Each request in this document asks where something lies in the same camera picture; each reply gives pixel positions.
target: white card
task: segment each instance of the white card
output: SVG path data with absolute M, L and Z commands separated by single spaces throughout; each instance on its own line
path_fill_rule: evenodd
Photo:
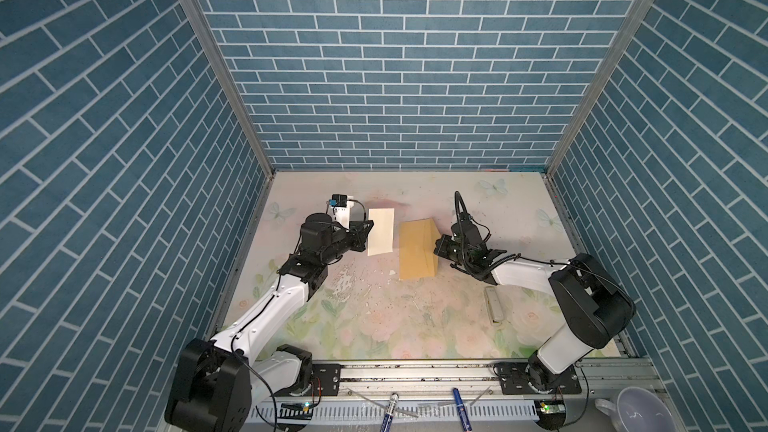
M 391 252 L 395 231 L 395 209 L 369 208 L 368 218 L 373 220 L 373 229 L 368 235 L 368 255 Z

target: aluminum frame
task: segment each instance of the aluminum frame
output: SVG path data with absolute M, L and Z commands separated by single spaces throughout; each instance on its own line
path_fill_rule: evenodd
M 634 0 L 630 6 L 627 16 L 624 18 L 624 22 L 621 23 L 616 37 L 613 43 L 608 48 L 608 53 L 605 54 L 605 58 L 600 62 L 598 70 L 594 73 L 592 82 L 589 83 L 587 89 L 584 91 L 584 95 L 581 97 L 581 101 L 576 107 L 576 111 L 571 117 L 571 121 L 563 130 L 563 136 L 552 151 L 552 155 L 547 160 L 545 167 L 546 173 L 551 175 L 558 169 L 560 163 L 565 158 L 565 154 L 568 152 L 568 148 L 571 143 L 576 139 L 578 131 L 581 126 L 586 122 L 589 114 L 592 112 L 592 107 L 597 102 L 600 94 L 608 84 L 611 74 L 614 73 L 616 66 L 619 64 L 621 57 L 624 55 L 627 47 L 632 41 L 632 37 L 640 28 L 640 24 L 643 22 L 643 18 L 650 10 L 650 6 L 653 5 L 654 0 Z
M 354 390 L 372 400 L 387 401 L 393 390 L 400 398 L 435 400 L 452 398 L 451 389 L 460 387 L 465 399 L 490 388 L 483 399 L 552 398 L 552 394 L 504 396 L 491 366 L 508 359 L 460 360 L 315 360 L 315 364 L 340 364 L 340 395 L 324 400 L 358 400 Z M 580 369 L 589 381 L 590 398 L 611 398 L 626 387 L 634 386 L 666 394 L 666 389 L 649 358 L 586 358 Z M 566 398 L 579 398 L 568 395 Z
M 216 78 L 221 85 L 221 89 L 224 91 L 226 99 L 232 107 L 232 112 L 240 123 L 240 127 L 243 129 L 251 149 L 254 150 L 256 160 L 259 161 L 259 164 L 261 164 L 261 167 L 264 169 L 266 177 L 273 178 L 275 169 L 256 134 L 256 128 L 254 127 L 253 121 L 250 119 L 248 110 L 243 102 L 243 97 L 237 90 L 230 68 L 224 61 L 224 56 L 221 54 L 221 49 L 219 49 L 219 46 L 216 43 L 214 33 L 211 31 L 210 24 L 208 24 L 208 20 L 205 18 L 200 3 L 197 0 L 178 1 L 179 4 L 181 4 L 182 10 L 184 10 L 184 13 L 187 15 L 190 26 L 192 26 L 192 31 L 200 42 L 203 52 L 208 58 L 210 68 L 216 75 Z
M 542 174 L 542 180 L 544 180 L 544 187 L 546 187 L 547 192 L 549 192 L 549 197 L 554 204 L 554 209 L 558 213 L 558 217 L 560 217 L 560 223 L 563 226 L 563 230 L 565 230 L 565 235 L 567 235 L 568 240 L 571 241 L 571 245 L 573 245 L 574 251 L 577 254 L 581 252 L 588 253 L 587 246 L 584 244 L 584 240 L 581 239 L 581 235 L 576 229 L 576 224 L 574 223 L 571 214 L 568 213 L 568 209 L 565 207 L 565 203 L 562 201 L 560 191 L 558 190 L 557 185 L 554 183 L 554 180 L 552 180 L 552 178 L 547 174 Z M 634 348 L 634 345 L 632 344 L 627 331 L 619 332 L 618 339 L 619 343 L 617 346 L 621 352 L 622 357 L 638 356 L 638 352 Z
M 221 290 L 219 302 L 216 304 L 216 310 L 206 329 L 205 337 L 212 337 L 224 325 L 226 312 L 232 302 L 232 296 L 237 288 L 237 282 L 240 280 L 240 275 L 243 273 L 243 266 L 245 265 L 246 258 L 248 258 L 250 246 L 254 242 L 254 235 L 256 234 L 256 229 L 259 227 L 259 221 L 264 214 L 264 207 L 266 207 L 266 201 L 270 196 L 273 183 L 274 177 L 265 180 L 264 184 L 261 186 L 259 200 L 256 202 L 254 213 L 250 217 L 250 222 L 243 235 L 243 240 L 240 241 L 240 248 L 237 249 L 237 255 L 235 255 L 235 260 L 232 263 L 230 273 L 226 277 L 226 282 Z

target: floral table surface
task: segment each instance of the floral table surface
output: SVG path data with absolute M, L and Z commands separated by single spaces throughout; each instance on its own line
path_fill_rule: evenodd
M 293 251 L 304 217 L 325 210 L 333 193 L 368 208 L 395 209 L 394 250 L 348 252 L 329 266 L 312 299 L 264 347 L 282 344 L 315 359 L 519 358 L 527 357 L 564 323 L 551 295 L 497 286 L 505 320 L 488 318 L 484 287 L 438 261 L 433 278 L 398 280 L 398 224 L 433 218 L 447 233 L 455 221 L 453 192 L 491 229 L 489 245 L 533 258 L 570 258 L 568 237 L 542 178 L 533 172 L 281 172 L 236 286 L 226 323 L 234 322 L 266 291 Z M 352 218 L 362 214 L 352 209 Z M 618 356 L 613 341 L 594 356 Z

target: mounting plate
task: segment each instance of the mounting plate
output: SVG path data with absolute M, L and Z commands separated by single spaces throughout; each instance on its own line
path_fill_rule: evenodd
M 494 371 L 499 377 L 499 383 L 502 386 L 504 395 L 521 394 L 540 394 L 541 391 L 531 387 L 528 382 L 528 375 L 525 369 L 528 366 L 527 360 L 497 362 L 494 364 Z M 576 375 L 576 369 L 571 365 L 563 372 L 562 384 L 560 385 L 562 394 L 580 394 L 581 385 Z
M 339 379 L 341 364 L 312 364 L 312 375 L 320 378 L 320 387 L 323 397 L 336 397 L 339 395 Z M 295 396 L 288 393 L 287 389 L 275 392 L 275 397 L 309 397 L 310 391 L 303 396 Z

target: yellow box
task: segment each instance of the yellow box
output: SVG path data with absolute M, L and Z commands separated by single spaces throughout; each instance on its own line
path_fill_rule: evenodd
M 400 223 L 400 280 L 435 277 L 435 241 L 440 237 L 431 218 Z

